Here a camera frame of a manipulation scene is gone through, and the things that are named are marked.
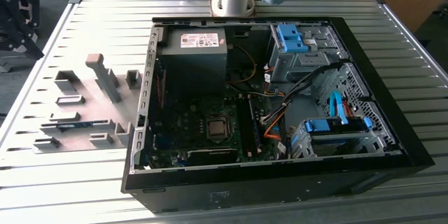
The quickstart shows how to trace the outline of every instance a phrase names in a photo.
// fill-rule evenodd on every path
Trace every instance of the cable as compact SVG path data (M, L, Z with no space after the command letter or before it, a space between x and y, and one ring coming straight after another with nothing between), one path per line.
M262 122L266 123L278 113L280 113L283 109L287 109L292 101L292 97L298 95L303 90L306 90L312 85L312 80L320 75L320 73L331 69L340 68L343 64L344 64L343 62L332 63L327 66L319 67L314 72L307 74L300 79L300 81L298 81L296 84L291 87L290 91L286 93L286 96L283 97L283 100L282 100L282 106L262 119Z
M278 116L278 118L275 119L274 123L271 124L271 126L268 127L268 129L264 132L264 137L267 135L270 135L270 131L272 129L272 127L275 126L275 124L278 123L278 121L280 120L282 116L286 114L287 111L282 112L282 114Z
M252 92L252 91L244 91L242 90L239 87L236 87L234 84L231 83L227 83L228 86L236 91L236 92L240 92L240 93L248 93L248 94L256 94L256 95L262 95L264 97L276 97L276 95L274 94L263 94L263 93L259 93L259 92Z
M242 83L242 82L248 81L248 80L255 76L255 74L256 74L256 72L258 72L258 65L256 65L256 63L255 63L255 59L254 59L252 55L243 49L243 47L240 47L240 46L238 46L238 45L234 45L234 47L239 48L239 49L244 52L244 54L250 57L250 59L251 59L251 61L252 61L252 65L254 65L252 74L250 75L248 78L246 78L246 79L243 79L243 80L238 80L238 81L228 81L228 83L234 83L234 84L235 84L235 83Z
M268 83L264 85L264 92L266 92L266 94L275 94L275 92L270 92L268 91ZM284 97L286 96L286 94L283 93L283 92L279 92L279 95L282 96L282 97Z
M312 71L310 74L307 74L300 81L296 82L296 84L291 87L290 91L286 93L284 96L284 101L295 94L298 94L300 91L303 91L304 89L307 89L311 86L311 81L320 75L320 73L331 70L331 69L336 69L340 68L343 66L343 62L335 62L327 66L322 66L319 67L315 71Z
M274 139L278 139L278 140L282 139L280 136L278 136L278 135L266 135L264 137L274 138Z
M247 87L251 89L251 91L258 92L258 90L252 87L252 85L247 81L243 82L243 83L247 85Z

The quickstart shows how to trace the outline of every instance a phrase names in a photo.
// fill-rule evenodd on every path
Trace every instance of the floor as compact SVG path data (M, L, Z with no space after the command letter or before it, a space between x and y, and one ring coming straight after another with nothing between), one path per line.
M40 0L42 27L38 45L44 48L68 0ZM448 19L431 16L416 32L418 39L430 41L427 49L443 68L448 70ZM0 73L0 113L7 113L30 75L34 60L14 52L0 52L0 57L14 66L10 73Z

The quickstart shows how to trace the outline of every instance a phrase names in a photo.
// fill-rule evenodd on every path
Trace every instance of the blue tab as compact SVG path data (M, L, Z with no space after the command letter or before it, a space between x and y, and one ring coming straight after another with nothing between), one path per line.
M330 131L330 125L326 119L310 120L314 127L314 132L316 131Z
M299 136L296 135L296 137L294 138L294 140L291 142L291 146L294 146L294 144L296 143L298 140L299 140Z
M364 124L367 126L367 128L374 128L374 123L372 123L372 120L370 118L364 118Z
M335 101L336 101L336 107L338 107L338 116L343 121L343 124L348 123L346 112L344 112L344 106L343 106L343 96L340 92L332 91L330 96L330 116L336 116L335 111Z
M278 25L279 38L284 43L286 52L308 52L308 46L302 41L302 33L298 30L296 25L280 24Z
M312 132L314 128L311 127L310 122L306 122L306 128L307 128L307 132Z

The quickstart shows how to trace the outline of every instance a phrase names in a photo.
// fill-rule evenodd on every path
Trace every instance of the slotted aluminum surface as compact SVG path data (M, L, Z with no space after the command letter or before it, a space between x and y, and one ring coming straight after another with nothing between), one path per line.
M42 68L54 56L96 44L111 64L143 66L151 19L208 16L208 0L83 0L70 4L0 135L2 223L447 223L448 88L446 74L427 56L386 5L366 0L291 0L278 7L258 2L259 16L340 16L435 158L436 165L354 197L288 204L175 212L155 216L120 184L126 149L34 154L15 134L23 101L39 89Z

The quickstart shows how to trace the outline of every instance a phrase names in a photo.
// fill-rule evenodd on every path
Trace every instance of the gray bracket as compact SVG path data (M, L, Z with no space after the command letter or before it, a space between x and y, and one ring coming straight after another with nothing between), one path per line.
M55 77L55 84L63 92L75 92L74 82L79 81L79 78L72 70L59 71Z
M139 89L142 87L142 75L139 70L128 70L126 75L130 89Z
M130 141L134 137L134 129L135 128L134 128L134 125L132 125L131 122L128 123L128 128L127 128L126 131L124 131L122 125L119 123L116 124L114 134L119 138L122 144L126 145L126 146L128 145L128 143L130 143Z
M82 95L66 95L63 97L58 97L56 104L58 105L74 105L83 104L86 99Z
M50 121L51 122L72 122L80 119L80 114L75 112L62 112L58 114L51 114Z
M114 139L108 133L91 134L90 141L95 146L104 146L114 144Z
M96 83L99 84L100 88L104 89L111 102L118 103L122 101L120 94L116 89L118 79L114 75L112 70L107 70L104 65L104 56L103 54L90 54L87 57L86 65L94 69L96 74Z
M51 136L36 138L34 143L34 146L38 147L38 149L56 149L60 145L62 143Z

